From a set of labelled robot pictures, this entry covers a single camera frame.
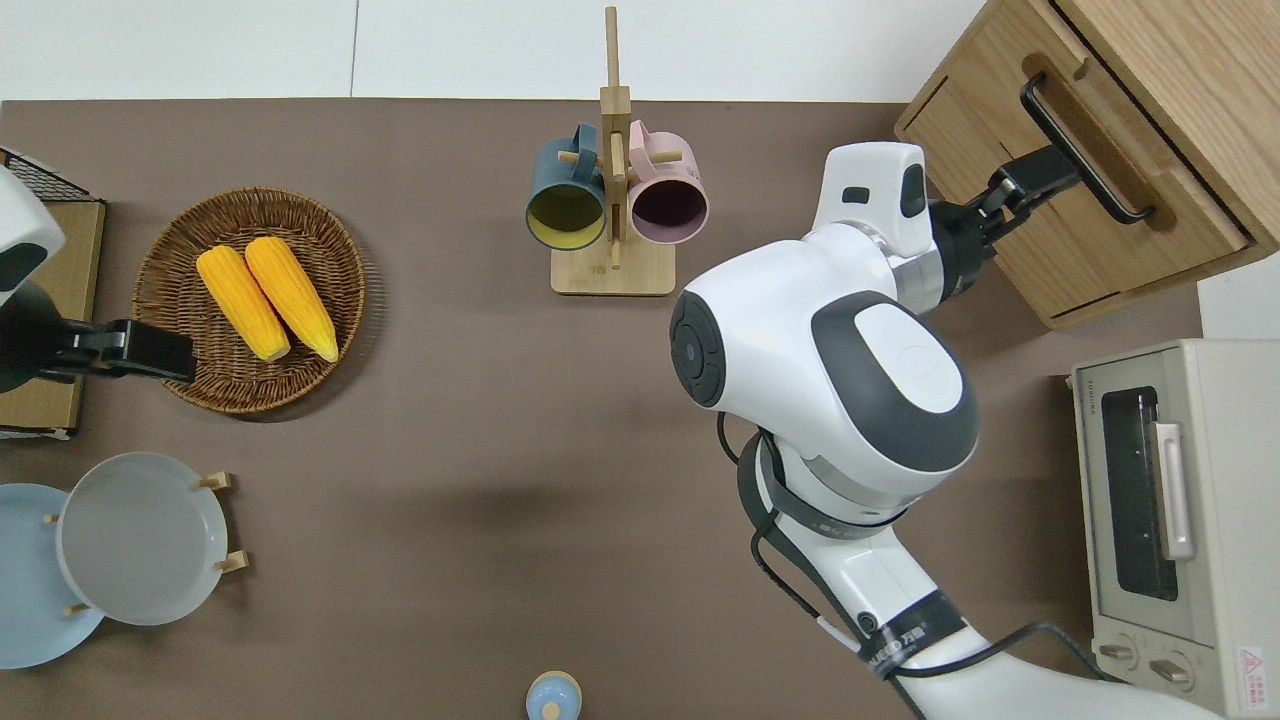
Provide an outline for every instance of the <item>brown table surface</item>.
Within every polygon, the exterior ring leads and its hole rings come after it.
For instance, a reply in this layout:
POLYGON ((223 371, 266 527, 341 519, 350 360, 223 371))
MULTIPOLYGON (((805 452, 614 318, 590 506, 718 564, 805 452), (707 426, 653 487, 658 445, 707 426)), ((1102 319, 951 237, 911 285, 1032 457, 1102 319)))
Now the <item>brown table surface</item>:
MULTIPOLYGON (((548 251, 522 222, 529 168, 596 108, 3 106, 0 143, 110 201, 100 320, 129 314, 169 219, 250 184, 335 211, 371 287, 352 355, 265 421, 147 379, 95 379, 76 438, 0 443, 0 482, 64 489, 134 450, 229 470, 230 521, 253 561, 177 623, 108 620, 54 662, 0 673, 0 717, 515 719, 553 667, 581 682, 586 719, 910 716, 754 566, 714 416, 671 369, 675 295, 549 288, 548 251)), ((677 287, 803 234, 826 152, 890 137, 900 110, 637 102, 650 128, 691 142, 712 199, 707 229, 677 252, 677 287)), ((1074 425, 1053 375, 1198 336, 1194 288, 1048 333, 989 266, 932 324, 977 386, 983 434, 900 536, 979 632, 1048 620, 1087 643, 1074 425)), ((746 425, 730 434, 745 441, 746 425)), ((1018 655, 1075 671, 1047 639, 1018 655)))

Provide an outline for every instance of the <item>yellow corn cob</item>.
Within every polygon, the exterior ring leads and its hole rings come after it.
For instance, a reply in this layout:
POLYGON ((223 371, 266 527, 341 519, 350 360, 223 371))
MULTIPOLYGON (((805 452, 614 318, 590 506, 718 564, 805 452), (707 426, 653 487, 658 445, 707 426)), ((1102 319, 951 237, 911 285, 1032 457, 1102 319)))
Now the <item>yellow corn cob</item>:
POLYGON ((244 249, 257 284, 303 345, 325 360, 338 360, 338 338, 315 286, 289 246, 278 237, 260 237, 244 249))
POLYGON ((275 319, 239 252, 228 245, 218 245, 196 259, 196 272, 253 355, 270 363, 289 351, 284 328, 275 319))

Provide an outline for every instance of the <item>blue mug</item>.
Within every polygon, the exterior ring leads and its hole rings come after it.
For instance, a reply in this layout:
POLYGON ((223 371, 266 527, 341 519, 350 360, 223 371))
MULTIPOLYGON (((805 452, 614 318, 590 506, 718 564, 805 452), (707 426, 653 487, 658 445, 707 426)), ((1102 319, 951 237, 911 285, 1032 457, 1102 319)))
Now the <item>blue mug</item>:
POLYGON ((596 168, 600 132, 579 123, 573 137, 548 142, 534 160, 525 224, 552 250, 581 250, 604 234, 604 179, 596 168), (575 152, 566 163, 561 152, 575 152))

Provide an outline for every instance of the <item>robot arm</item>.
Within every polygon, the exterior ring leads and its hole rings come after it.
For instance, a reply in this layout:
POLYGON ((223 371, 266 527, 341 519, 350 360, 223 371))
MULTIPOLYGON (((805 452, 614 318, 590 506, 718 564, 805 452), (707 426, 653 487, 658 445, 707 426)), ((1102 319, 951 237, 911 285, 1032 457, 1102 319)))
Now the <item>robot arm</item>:
POLYGON ((1019 173, 1007 176, 997 173, 969 205, 931 213, 919 147, 832 151, 810 233, 728 260, 686 287, 671 325, 676 374, 699 405, 762 428, 739 464, 756 534, 814 582, 854 638, 819 623, 899 683, 918 714, 1215 717, 1002 652, 970 664, 989 643, 892 530, 978 441, 972 386, 916 315, 972 284, 989 238, 1007 232, 1001 206, 1065 182, 1028 192, 1019 173), (960 669, 928 671, 950 664, 960 669))
POLYGON ((141 374, 189 383, 191 340, 136 320, 64 319, 31 275, 67 242, 40 200, 0 168, 0 392, 33 378, 141 374))

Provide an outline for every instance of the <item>black strap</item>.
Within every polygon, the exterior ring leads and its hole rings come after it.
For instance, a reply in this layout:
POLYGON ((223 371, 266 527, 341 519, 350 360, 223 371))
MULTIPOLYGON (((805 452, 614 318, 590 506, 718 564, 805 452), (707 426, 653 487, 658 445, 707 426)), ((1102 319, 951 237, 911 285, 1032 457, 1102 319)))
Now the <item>black strap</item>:
POLYGON ((933 591, 861 641, 858 657, 884 679, 904 662, 969 624, 942 591, 933 591))

